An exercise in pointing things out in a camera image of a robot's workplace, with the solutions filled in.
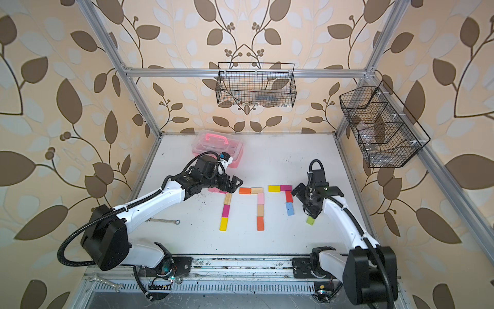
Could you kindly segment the wooden block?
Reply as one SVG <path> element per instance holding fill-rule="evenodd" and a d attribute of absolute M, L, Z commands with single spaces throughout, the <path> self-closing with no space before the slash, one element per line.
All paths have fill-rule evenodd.
<path fill-rule="evenodd" d="M 251 188 L 252 194 L 262 194 L 264 193 L 264 189 L 262 187 L 253 187 Z"/>
<path fill-rule="evenodd" d="M 263 217 L 264 216 L 264 205 L 263 204 L 258 204 L 257 205 L 257 216 L 258 217 Z"/>
<path fill-rule="evenodd" d="M 227 193 L 225 194 L 225 205 L 231 205 L 231 201 L 232 201 L 232 194 L 231 193 Z"/>

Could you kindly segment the red block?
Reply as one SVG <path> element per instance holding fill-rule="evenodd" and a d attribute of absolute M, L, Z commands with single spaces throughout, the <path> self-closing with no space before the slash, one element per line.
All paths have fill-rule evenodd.
<path fill-rule="evenodd" d="M 287 203 L 293 203 L 292 193 L 290 191 L 286 191 L 285 192 L 285 195 L 286 195 L 286 202 Z"/>

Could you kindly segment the green block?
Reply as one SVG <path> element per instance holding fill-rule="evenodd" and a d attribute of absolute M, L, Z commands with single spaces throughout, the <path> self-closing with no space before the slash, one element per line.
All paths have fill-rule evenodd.
<path fill-rule="evenodd" d="M 306 223 L 307 223 L 307 224 L 309 224 L 309 225 L 313 225 L 313 224 L 314 224 L 314 222 L 315 222 L 315 219 L 314 219 L 314 218 L 312 218 L 312 217 L 310 217 L 310 216 L 308 216 L 308 217 L 307 217 L 307 220 L 306 220 Z"/>

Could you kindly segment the pink plastic toolbox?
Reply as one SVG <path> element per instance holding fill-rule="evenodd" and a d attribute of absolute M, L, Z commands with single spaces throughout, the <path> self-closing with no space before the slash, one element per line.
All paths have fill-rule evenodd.
<path fill-rule="evenodd" d="M 236 135 L 202 130 L 192 143 L 192 153 L 196 156 L 206 151 L 214 151 L 217 154 L 228 153 L 232 158 L 228 166 L 236 169 L 243 156 L 244 142 Z"/>

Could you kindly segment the light pink block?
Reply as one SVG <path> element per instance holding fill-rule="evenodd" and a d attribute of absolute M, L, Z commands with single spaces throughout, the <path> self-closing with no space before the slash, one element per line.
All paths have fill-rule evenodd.
<path fill-rule="evenodd" d="M 219 190 L 218 188 L 210 188 L 208 189 L 209 192 L 212 192 L 212 193 L 221 193 L 221 194 L 226 194 L 227 192 L 225 191 L 222 191 L 222 190 Z"/>
<path fill-rule="evenodd" d="M 264 199 L 264 193 L 259 193 L 257 195 L 257 204 L 258 205 L 264 205 L 265 199 Z"/>

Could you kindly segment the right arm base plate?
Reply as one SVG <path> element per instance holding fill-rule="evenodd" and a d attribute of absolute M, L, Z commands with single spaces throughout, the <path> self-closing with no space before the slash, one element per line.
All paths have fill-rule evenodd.
<path fill-rule="evenodd" d="M 294 257 L 292 259 L 293 277 L 295 279 L 317 279 L 309 257 Z"/>

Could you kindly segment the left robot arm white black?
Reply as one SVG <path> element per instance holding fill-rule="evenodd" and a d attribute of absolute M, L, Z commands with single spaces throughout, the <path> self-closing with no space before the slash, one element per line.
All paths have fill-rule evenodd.
<path fill-rule="evenodd" d="M 96 265 L 107 271 L 119 265 L 158 267 L 168 255 L 165 247 L 158 242 L 151 245 L 130 240 L 130 234 L 146 220 L 165 209 L 184 202 L 199 194 L 203 189 L 218 188 L 222 192 L 234 193 L 243 181 L 227 174 L 211 179 L 194 178 L 181 173 L 168 176 L 161 187 L 129 203 L 110 209 L 97 207 L 90 221 L 71 233 L 57 251 L 58 261 L 67 267 Z M 68 245 L 78 236 L 81 246 L 91 257 L 89 261 L 72 261 L 65 256 Z"/>

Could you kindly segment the red-orange block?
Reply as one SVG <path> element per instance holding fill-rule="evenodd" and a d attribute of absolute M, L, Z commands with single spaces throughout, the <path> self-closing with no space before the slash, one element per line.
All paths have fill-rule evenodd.
<path fill-rule="evenodd" d="M 264 231 L 264 217 L 263 216 L 257 217 L 257 230 L 258 231 Z"/>

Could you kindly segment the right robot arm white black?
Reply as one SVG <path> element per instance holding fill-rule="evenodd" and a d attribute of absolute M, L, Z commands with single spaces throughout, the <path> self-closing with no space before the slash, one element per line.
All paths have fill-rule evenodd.
<path fill-rule="evenodd" d="M 299 184 L 292 196 L 302 202 L 310 218 L 324 213 L 340 232 L 346 253 L 333 247 L 316 247 L 309 257 L 310 273 L 332 277 L 345 289 L 354 305 L 386 304 L 394 308 L 398 298 L 397 261 L 390 247 L 383 247 L 358 222 L 338 187 Z"/>

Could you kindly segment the large silver wrench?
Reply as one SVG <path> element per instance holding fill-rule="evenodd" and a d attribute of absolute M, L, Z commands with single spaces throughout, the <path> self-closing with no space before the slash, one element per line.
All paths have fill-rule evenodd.
<path fill-rule="evenodd" d="M 108 287 L 111 287 L 113 288 L 116 292 L 120 292 L 122 289 L 123 289 L 123 285 L 121 284 L 118 284 L 118 283 L 114 283 L 110 280 L 107 280 L 107 279 L 104 279 L 104 278 L 101 278 L 98 274 L 96 273 L 93 273 L 90 278 L 89 278 L 89 281 L 90 282 L 96 282 L 96 283 L 101 283 L 103 285 L 106 285 Z"/>

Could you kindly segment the yellow block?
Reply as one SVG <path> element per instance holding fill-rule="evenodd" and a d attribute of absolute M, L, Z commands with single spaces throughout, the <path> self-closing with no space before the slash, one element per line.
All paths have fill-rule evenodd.
<path fill-rule="evenodd" d="M 219 230 L 220 231 L 226 231 L 227 227 L 228 227 L 228 218 L 222 217 Z"/>
<path fill-rule="evenodd" d="M 268 191 L 270 193 L 280 193 L 281 192 L 280 185 L 269 185 Z"/>

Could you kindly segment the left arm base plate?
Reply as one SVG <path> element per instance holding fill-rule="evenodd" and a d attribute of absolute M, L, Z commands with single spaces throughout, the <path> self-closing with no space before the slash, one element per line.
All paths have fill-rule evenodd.
<path fill-rule="evenodd" d="M 191 256 L 165 257 L 160 266 L 160 275 L 167 278 L 185 277 L 190 274 L 193 258 Z"/>

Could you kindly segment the small silver wrench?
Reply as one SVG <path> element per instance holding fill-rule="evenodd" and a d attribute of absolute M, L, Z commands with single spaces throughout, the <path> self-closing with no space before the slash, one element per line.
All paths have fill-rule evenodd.
<path fill-rule="evenodd" d="M 179 225 L 181 223 L 180 220 L 167 220 L 167 219 L 159 219 L 159 218 L 149 218 L 147 222 L 174 224 L 174 225 Z"/>

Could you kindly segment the orange block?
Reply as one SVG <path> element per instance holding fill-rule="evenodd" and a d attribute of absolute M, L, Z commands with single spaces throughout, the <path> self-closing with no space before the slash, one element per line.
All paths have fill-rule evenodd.
<path fill-rule="evenodd" d="M 242 187 L 239 189 L 240 194 L 252 194 L 252 189 L 249 187 Z"/>

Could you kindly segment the blue block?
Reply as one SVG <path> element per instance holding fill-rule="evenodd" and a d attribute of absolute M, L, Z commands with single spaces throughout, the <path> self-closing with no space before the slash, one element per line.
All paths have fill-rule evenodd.
<path fill-rule="evenodd" d="M 295 215 L 293 204 L 291 202 L 286 203 L 286 212 L 287 212 L 288 216 L 294 216 Z"/>

